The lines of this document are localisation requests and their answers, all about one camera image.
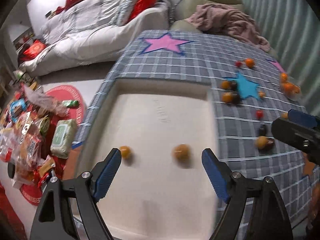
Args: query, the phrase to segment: floor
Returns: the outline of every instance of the floor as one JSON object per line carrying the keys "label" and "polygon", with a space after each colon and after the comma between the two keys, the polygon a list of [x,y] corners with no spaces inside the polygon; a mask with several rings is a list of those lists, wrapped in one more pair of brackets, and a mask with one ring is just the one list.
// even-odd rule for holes
{"label": "floor", "polygon": [[[113,64],[114,62],[96,63],[89,66],[61,70],[40,77],[40,81],[41,84],[43,84],[44,91],[63,84],[76,87],[81,93],[86,105],[89,106],[94,94],[99,89]],[[0,107],[6,107],[10,98],[11,97],[8,97],[6,100],[0,101]],[[7,174],[7,164],[1,161],[0,182],[4,186],[5,193],[14,211],[24,224],[27,237],[29,238],[33,218],[36,213],[36,206],[28,203],[20,191],[12,187],[12,180]]]}

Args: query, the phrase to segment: pink blanket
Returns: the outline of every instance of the pink blanket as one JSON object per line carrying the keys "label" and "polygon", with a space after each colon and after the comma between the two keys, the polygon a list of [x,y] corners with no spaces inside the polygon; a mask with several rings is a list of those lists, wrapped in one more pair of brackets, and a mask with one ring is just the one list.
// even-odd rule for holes
{"label": "pink blanket", "polygon": [[188,23],[203,32],[231,36],[247,44],[269,52],[270,44],[260,36],[255,21],[232,6],[220,3],[198,5]]}

